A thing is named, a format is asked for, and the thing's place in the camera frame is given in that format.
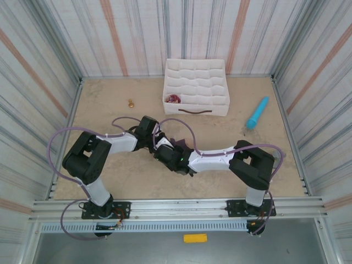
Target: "aluminum frame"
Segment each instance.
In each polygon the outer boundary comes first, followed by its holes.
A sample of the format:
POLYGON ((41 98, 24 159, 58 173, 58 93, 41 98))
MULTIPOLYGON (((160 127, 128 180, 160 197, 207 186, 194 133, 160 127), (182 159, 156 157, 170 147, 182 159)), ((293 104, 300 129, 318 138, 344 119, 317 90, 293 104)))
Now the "aluminum frame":
MULTIPOLYGON (((68 119, 68 125, 72 125, 75 111, 78 106, 79 97, 83 88, 84 80, 94 78, 84 78, 81 82, 76 98, 68 119)), ((302 165, 301 158, 295 144, 292 131, 289 127, 287 117, 281 102, 278 89, 275 81, 272 80, 273 89, 277 98, 279 109, 283 118, 283 122, 288 133, 289 142, 293 150, 294 158, 297 164, 300 178, 303 182, 303 188, 307 195, 309 193, 309 183, 305 181, 305 170, 302 165)), ((68 133, 64 138, 63 149, 65 149, 68 141, 68 133)), ((18 258, 17 263, 32 263, 35 257, 35 252, 39 243, 40 234, 43 226, 53 223, 59 223, 60 216, 65 206, 72 200, 52 200, 56 189, 56 179, 53 181, 52 189, 48 201, 35 201, 32 215, 30 216, 27 229, 27 239, 23 245, 23 249, 18 258)), ((227 211, 224 210, 227 200, 244 199, 244 198, 228 198, 228 199, 172 199, 172 200, 128 200, 132 203, 130 219, 126 219, 127 223, 150 223, 150 222, 180 222, 198 221, 221 223, 226 221, 234 222, 238 220, 253 219, 253 217, 229 218, 227 211)), ((329 230, 327 212, 324 208, 321 197, 304 196, 304 197, 275 197, 274 203, 276 206, 277 216, 271 217, 272 221, 283 218, 314 218, 317 224, 317 230, 324 249, 324 253, 328 264, 342 264, 343 260, 339 254, 339 249, 336 241, 329 230)), ((82 220, 81 209, 78 204, 68 208, 64 223, 74 225, 86 225, 87 223, 109 223, 111 220, 82 220)))
MULTIPOLYGON (((84 81, 81 81, 77 85, 77 91, 76 91, 75 98, 74 98, 73 103, 72 103, 70 115, 67 118, 66 127, 72 127, 72 125, 73 125, 73 121, 74 121, 74 118, 75 118, 75 115, 76 115, 76 112, 77 112, 79 99, 80 99, 81 94, 82 94, 83 86, 84 86, 84 81)), ((62 144, 61 144, 61 147, 60 147, 60 150, 59 150, 59 153, 57 155, 56 162, 55 162, 55 168, 58 171, 61 170, 62 160, 63 160, 64 155, 65 155, 65 151, 66 151, 66 147, 67 147, 67 144, 68 144, 68 139, 70 137, 70 134, 71 134, 70 130, 64 132, 64 137, 63 137, 63 140, 62 140, 62 144)), ((57 179, 58 179, 58 175, 56 175, 56 173, 53 172, 52 173, 51 186, 50 186, 50 188, 48 190, 48 193, 46 195, 47 199, 52 199, 54 197, 54 192, 56 190, 57 179)))
MULTIPOLYGON (((106 230, 97 230, 97 225, 114 226, 116 222, 95 223, 75 222, 64 223, 69 233, 106 233, 106 230)), ((147 222, 126 222, 119 227, 110 230, 111 233, 155 233, 155 232, 210 232, 210 231, 242 231, 247 232, 246 220, 225 220, 225 221, 147 221, 147 222)), ((42 226, 42 234, 64 233, 60 223, 45 223, 42 226)))
MULTIPOLYGON (((264 78, 270 74, 228 74, 227 78, 264 78)), ((110 80, 110 79, 163 79, 164 75, 136 75, 136 76, 92 76, 83 77, 82 80, 110 80)))

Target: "small brass object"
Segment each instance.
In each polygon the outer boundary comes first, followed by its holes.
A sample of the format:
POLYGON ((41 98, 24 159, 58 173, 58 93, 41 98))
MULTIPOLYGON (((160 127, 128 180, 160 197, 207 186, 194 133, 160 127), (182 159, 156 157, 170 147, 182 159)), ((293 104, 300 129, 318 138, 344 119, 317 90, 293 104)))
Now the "small brass object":
POLYGON ((128 102, 129 102, 128 104, 129 107, 131 108, 134 107, 134 103, 132 102, 132 99, 129 99, 128 102))

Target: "metal rail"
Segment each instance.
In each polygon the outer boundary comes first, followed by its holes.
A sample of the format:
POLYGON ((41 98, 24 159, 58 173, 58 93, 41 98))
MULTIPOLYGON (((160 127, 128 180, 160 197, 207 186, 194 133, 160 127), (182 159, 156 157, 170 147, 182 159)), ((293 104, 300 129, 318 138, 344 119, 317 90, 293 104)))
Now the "metal rail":
MULTIPOLYGON (((106 233, 106 230, 96 230, 98 223, 64 223, 65 229, 70 233, 106 233)), ((105 223, 106 226, 114 226, 116 222, 105 223)), ((110 233, 143 233, 143 232, 210 232, 210 231, 245 231, 247 232, 246 220, 226 221, 150 221, 150 222, 127 222, 110 233)), ((63 233, 60 223, 44 223, 42 234, 63 233)))
MULTIPOLYGON (((172 200, 124 200, 131 202, 129 221, 201 221, 255 219, 255 217, 229 218, 225 211, 228 199, 172 199, 172 200)), ((59 222, 67 201, 36 201, 29 222, 59 222)), ((327 216, 321 197, 276 197, 277 216, 282 218, 315 218, 327 216)), ((111 222, 111 219, 82 220, 82 209, 73 204, 66 211, 65 222, 111 222)))

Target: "white storage compartment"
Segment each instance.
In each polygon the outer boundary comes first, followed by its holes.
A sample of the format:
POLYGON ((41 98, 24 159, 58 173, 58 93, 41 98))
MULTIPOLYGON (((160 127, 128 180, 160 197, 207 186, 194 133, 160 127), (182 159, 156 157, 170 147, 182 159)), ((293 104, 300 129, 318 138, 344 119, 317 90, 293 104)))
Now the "white storage compartment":
POLYGON ((167 59, 163 91, 165 114, 226 116, 230 96, 223 59, 167 59), (167 103, 177 95, 181 103, 167 103))

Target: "purple cable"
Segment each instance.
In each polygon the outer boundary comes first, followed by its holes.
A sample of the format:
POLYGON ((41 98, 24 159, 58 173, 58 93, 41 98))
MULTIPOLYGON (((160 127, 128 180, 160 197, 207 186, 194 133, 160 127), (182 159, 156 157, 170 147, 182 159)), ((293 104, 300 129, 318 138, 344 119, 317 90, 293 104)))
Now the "purple cable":
POLYGON ((81 201, 86 201, 86 199, 78 199, 78 200, 74 200, 73 202, 69 203, 64 211, 62 211, 62 214, 61 214, 61 217, 60 217, 60 225, 61 225, 61 229, 62 231, 68 235, 69 237, 73 238, 73 239, 77 239, 77 240, 82 240, 82 241, 92 241, 92 240, 100 240, 100 239, 103 239, 104 237, 101 236, 99 238, 83 238, 83 237, 80 237, 80 236, 75 236, 75 235, 72 235, 70 234, 64 227, 64 215, 65 215, 65 212, 67 211, 68 207, 70 207, 71 205, 73 205, 74 203, 76 202, 81 202, 81 201))
MULTIPOLYGON (((174 120, 174 121, 178 121, 182 124, 184 124, 188 130, 191 132, 192 134, 192 137, 193 137, 193 145, 194 145, 194 150, 200 155, 200 156, 203 156, 203 157, 218 157, 218 156, 224 156, 224 155, 229 155, 229 154, 233 154, 233 153, 236 153, 236 152, 240 152, 240 151, 244 151, 244 150, 249 150, 249 149, 256 149, 257 147, 271 147, 273 149, 276 149, 279 151, 280 153, 280 162, 278 164, 278 166, 276 167, 276 169, 274 170, 274 172, 271 174, 271 177, 270 177, 270 180, 273 178, 273 176, 278 172, 278 170, 280 169, 283 161, 284 161, 284 157, 285 157, 285 154, 284 152, 281 150, 281 148, 275 146, 275 145, 271 145, 271 144, 258 144, 258 145, 251 145, 251 146, 246 146, 246 147, 240 147, 240 148, 235 148, 234 150, 231 150, 229 152, 226 152, 226 153, 223 153, 223 152, 220 152, 220 153, 213 153, 213 154, 204 154, 204 153, 201 153, 201 151, 198 150, 197 148, 197 144, 196 144, 196 136, 192 130, 192 128, 184 121, 180 120, 180 119, 177 119, 177 118, 166 118, 164 120, 162 120, 154 129, 153 131, 153 146, 154 148, 156 147, 156 143, 155 143, 155 136, 156 136, 156 131, 160 130, 160 126, 162 123, 166 122, 166 121, 170 121, 170 120, 174 120)), ((257 230, 255 230, 252 234, 256 234, 257 232, 259 232, 264 226, 265 224, 267 223, 267 221, 269 220, 269 217, 270 217, 270 214, 272 212, 272 206, 273 206, 273 196, 271 195, 271 193, 269 191, 267 191, 270 195, 270 198, 271 198, 271 208, 270 208, 270 211, 269 211, 269 214, 267 216, 267 218, 265 219, 263 225, 261 225, 257 230)))
POLYGON ((273 199, 273 196, 271 195, 271 192, 269 192, 269 190, 267 190, 267 193, 270 195, 270 209, 269 209, 268 216, 266 217, 264 223, 260 227, 258 227, 257 230, 251 233, 252 235, 255 235, 256 233, 258 233, 266 225, 266 223, 270 218, 271 212, 273 211, 274 199, 273 199))
POLYGON ((118 117, 118 118, 115 118, 114 120, 112 120, 111 125, 114 126, 114 127, 120 128, 119 125, 115 125, 115 124, 114 124, 114 122, 115 122, 116 120, 119 120, 119 119, 132 119, 132 120, 136 120, 136 121, 138 121, 138 122, 141 122, 141 120, 139 120, 138 118, 134 118, 134 117, 118 117))

